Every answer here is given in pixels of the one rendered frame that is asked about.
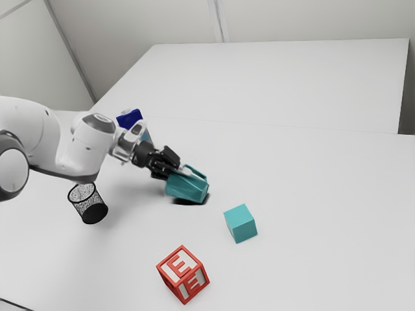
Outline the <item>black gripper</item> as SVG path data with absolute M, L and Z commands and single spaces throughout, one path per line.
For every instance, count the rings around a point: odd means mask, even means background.
M 164 146 L 155 149 L 148 141 L 142 141 L 134 148 L 132 164 L 139 168 L 148 168 L 151 177 L 167 180 L 171 173 L 181 176 L 192 176 L 193 171 L 187 165 L 180 165 L 180 157 L 171 148 Z

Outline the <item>teal faceted mug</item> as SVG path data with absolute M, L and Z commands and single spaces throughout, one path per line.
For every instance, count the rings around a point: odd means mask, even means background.
M 192 176 L 181 176 L 171 173 L 165 184 L 166 195 L 187 200 L 195 203 L 202 203 L 208 194 L 209 183 L 207 176 L 190 165 Z

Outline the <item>teal cube block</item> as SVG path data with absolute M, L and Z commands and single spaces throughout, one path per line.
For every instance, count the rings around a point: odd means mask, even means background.
M 257 236 L 255 219 L 246 204 L 223 212 L 228 230 L 236 244 Z

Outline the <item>blue carton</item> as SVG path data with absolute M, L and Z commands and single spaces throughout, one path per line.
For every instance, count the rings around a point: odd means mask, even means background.
M 141 111 L 137 108 L 127 109 L 122 111 L 120 115 L 116 116 L 116 120 L 120 127 L 129 130 L 137 121 L 143 120 L 143 116 L 141 114 Z M 153 143 L 148 128 L 144 131 L 141 140 Z

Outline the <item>black mesh pen holder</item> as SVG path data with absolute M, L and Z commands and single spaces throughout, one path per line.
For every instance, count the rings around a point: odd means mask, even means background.
M 99 223 L 108 214 L 108 206 L 94 183 L 76 184 L 68 192 L 67 199 L 85 224 Z

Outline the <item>red letter block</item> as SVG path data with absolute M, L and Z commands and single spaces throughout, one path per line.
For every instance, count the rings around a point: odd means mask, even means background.
M 186 305 L 209 283 L 203 263 L 184 245 L 176 248 L 156 265 L 163 282 Z

